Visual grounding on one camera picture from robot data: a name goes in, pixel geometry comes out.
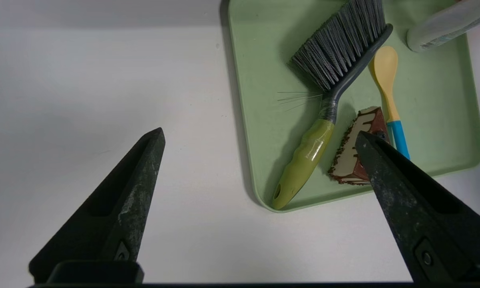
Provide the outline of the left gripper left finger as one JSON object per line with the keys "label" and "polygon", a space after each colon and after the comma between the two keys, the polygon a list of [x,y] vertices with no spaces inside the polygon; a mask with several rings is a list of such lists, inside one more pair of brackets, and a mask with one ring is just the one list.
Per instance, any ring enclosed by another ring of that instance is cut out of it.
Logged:
{"label": "left gripper left finger", "polygon": [[165,148],[145,133],[33,257],[35,284],[140,284],[139,255]]}

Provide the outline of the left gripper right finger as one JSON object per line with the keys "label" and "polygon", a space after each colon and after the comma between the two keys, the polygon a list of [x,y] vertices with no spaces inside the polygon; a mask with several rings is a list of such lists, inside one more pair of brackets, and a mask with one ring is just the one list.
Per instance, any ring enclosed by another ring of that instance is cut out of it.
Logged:
{"label": "left gripper right finger", "polygon": [[480,215],[380,137],[356,150],[415,283],[480,283]]}

